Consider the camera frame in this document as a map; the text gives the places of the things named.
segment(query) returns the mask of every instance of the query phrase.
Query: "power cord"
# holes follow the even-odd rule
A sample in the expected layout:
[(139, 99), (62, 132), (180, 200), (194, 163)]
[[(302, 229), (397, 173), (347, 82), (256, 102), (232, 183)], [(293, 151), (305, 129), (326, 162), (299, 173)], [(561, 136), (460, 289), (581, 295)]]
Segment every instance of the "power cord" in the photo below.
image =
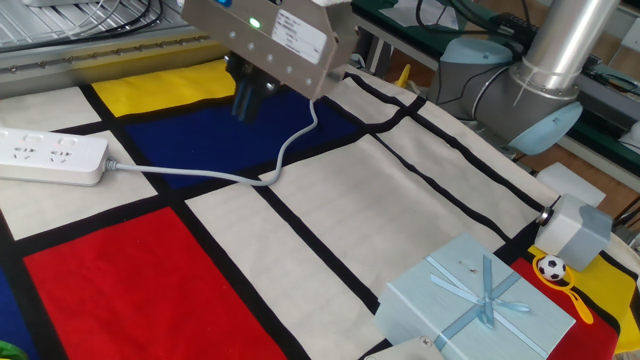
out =
[(171, 169), (171, 168), (161, 168), (154, 166), (138, 166), (138, 165), (126, 165), (120, 164), (115, 159), (110, 158), (106, 161), (105, 170), (126, 170), (126, 171), (139, 171), (143, 173), (154, 173), (154, 174), (169, 174), (169, 175), (187, 175), (187, 176), (203, 176), (203, 177), (211, 177), (218, 179), (231, 180), (238, 183), (250, 185), (250, 186), (271, 186), (278, 181), (280, 175), (282, 174), (282, 161), (284, 158), (284, 153), (287, 150), (287, 147), (298, 139), (300, 136), (308, 133), (313, 130), (318, 125), (318, 115), (316, 114), (316, 110), (313, 107), (313, 101), (309, 101), (309, 110), (311, 112), (311, 117), (313, 118), (313, 123), (306, 128), (298, 131), (297, 133), (291, 135), (287, 141), (282, 144), (280, 148), (280, 152), (278, 153), (278, 161), (276, 162), (275, 174), (269, 180), (253, 180), (245, 177), (233, 175), (233, 174), (225, 174), (216, 171), (208, 171), (208, 170), (184, 170), (184, 169)]
[(418, 0), (418, 3), (416, 5), (416, 21), (417, 21), (418, 25), (422, 29), (426, 30), (427, 32), (434, 33), (434, 34), (448, 34), (448, 35), (491, 35), (491, 36), (499, 36), (499, 37), (514, 41), (516, 43), (519, 43), (522, 46), (526, 47), (525, 44), (522, 44), (521, 41), (519, 39), (515, 38), (513, 35), (500, 32), (500, 28), (499, 27), (497, 27), (494, 24), (490, 23), (489, 21), (484, 19), (482, 16), (480, 16), (478, 13), (473, 11), (473, 9), (471, 7), (469, 7), (464, 2), (464, 0), (459, 0), (459, 1), (457, 1), (457, 0), (448, 0), (447, 4), (449, 6), (451, 6), (456, 11), (456, 13), (458, 13), (462, 17), (464, 17), (467, 21), (469, 21), (469, 22), (471, 22), (471, 23), (483, 28), (484, 30), (447, 30), (447, 29), (439, 29), (439, 28), (434, 28), (434, 27), (428, 26), (422, 21), (422, 18), (420, 16), (420, 14), (422, 13), (423, 3), (424, 3), (424, 0)]
[(446, 100), (446, 101), (443, 101), (443, 102), (440, 102), (440, 89), (442, 88), (442, 86), (441, 86), (442, 85), (442, 68), (440, 68), (438, 70), (438, 96), (436, 97), (436, 105), (446, 105), (448, 103), (451, 103), (451, 102), (458, 101), (458, 100), (462, 99), (462, 97), (464, 96), (465, 91), (467, 91), (467, 85), (469, 85), (471, 80), (477, 78), (478, 76), (482, 76), (482, 75), (484, 75), (484, 74), (486, 74), (488, 72), (491, 72), (491, 71), (493, 71), (495, 69), (504, 68), (505, 66), (508, 66), (508, 65), (499, 64), (499, 65), (490, 67), (489, 69), (487, 69), (487, 70), (485, 70), (483, 72), (480, 72), (480, 73), (477, 73), (477, 74), (473, 75), (472, 77), (467, 79), (467, 81), (464, 83), (464, 85), (462, 86), (462, 92), (460, 93), (460, 95), (458, 97), (455, 97), (453, 99), (449, 99), (449, 100)]

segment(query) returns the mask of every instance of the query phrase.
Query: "light blue gift box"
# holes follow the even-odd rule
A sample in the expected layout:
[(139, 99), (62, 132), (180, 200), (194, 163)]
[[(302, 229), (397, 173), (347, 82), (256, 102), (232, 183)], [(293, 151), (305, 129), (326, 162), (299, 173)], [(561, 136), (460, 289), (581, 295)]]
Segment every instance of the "light blue gift box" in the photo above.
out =
[(575, 323), (468, 234), (387, 284), (379, 301), (374, 323), (393, 345), (426, 335), (446, 360), (546, 359)]

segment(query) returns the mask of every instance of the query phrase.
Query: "red rectangle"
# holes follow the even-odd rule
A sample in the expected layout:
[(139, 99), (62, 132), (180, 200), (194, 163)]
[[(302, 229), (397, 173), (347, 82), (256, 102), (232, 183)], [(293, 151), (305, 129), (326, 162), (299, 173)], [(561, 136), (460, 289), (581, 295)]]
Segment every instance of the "red rectangle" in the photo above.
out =
[(70, 359), (285, 358), (170, 209), (25, 262)]

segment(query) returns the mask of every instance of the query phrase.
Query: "label sticker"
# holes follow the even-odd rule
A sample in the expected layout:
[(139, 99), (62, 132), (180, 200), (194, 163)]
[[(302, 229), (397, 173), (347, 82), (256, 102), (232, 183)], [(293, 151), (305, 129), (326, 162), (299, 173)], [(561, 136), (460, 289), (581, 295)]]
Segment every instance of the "label sticker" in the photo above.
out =
[(315, 65), (327, 43), (327, 35), (322, 31), (285, 10), (278, 12), (271, 37)]

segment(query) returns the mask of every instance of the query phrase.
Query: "soccer ball keychain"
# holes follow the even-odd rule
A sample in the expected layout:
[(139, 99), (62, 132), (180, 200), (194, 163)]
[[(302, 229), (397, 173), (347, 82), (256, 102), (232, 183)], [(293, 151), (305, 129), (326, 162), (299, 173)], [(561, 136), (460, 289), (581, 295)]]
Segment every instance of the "soccer ball keychain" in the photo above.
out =
[[(569, 298), (573, 301), (573, 305), (576, 307), (576, 310), (578, 310), (578, 314), (580, 314), (582, 320), (587, 324), (593, 324), (593, 315), (591, 315), (591, 311), (589, 311), (587, 305), (585, 305), (582, 299), (580, 299), (580, 296), (571, 291), (571, 288), (573, 288), (573, 285), (575, 284), (575, 279), (571, 269), (564, 264), (562, 259), (551, 255), (538, 255), (533, 259), (532, 265), (533, 272), (538, 275), (540, 281), (552, 289), (560, 290), (569, 295)], [(569, 276), (569, 285), (558, 286), (552, 283), (552, 281), (562, 279), (565, 273)]]

